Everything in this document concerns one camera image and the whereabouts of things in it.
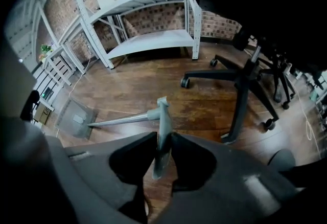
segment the caster wheel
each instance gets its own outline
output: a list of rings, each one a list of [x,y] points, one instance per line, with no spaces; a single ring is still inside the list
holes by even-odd
[[[283,109],[284,109],[284,110],[287,110],[287,109],[289,109],[289,108],[290,108],[290,105],[288,104],[287,101],[285,101],[285,102],[283,103]]]
[[[190,87],[190,79],[189,78],[182,78],[180,81],[180,86],[184,88],[189,88]]]
[[[276,124],[272,119],[269,119],[264,123],[264,127],[266,131],[273,130],[275,128]]]
[[[210,61],[210,66],[216,66],[217,63],[218,63],[218,60],[213,58],[213,59]]]

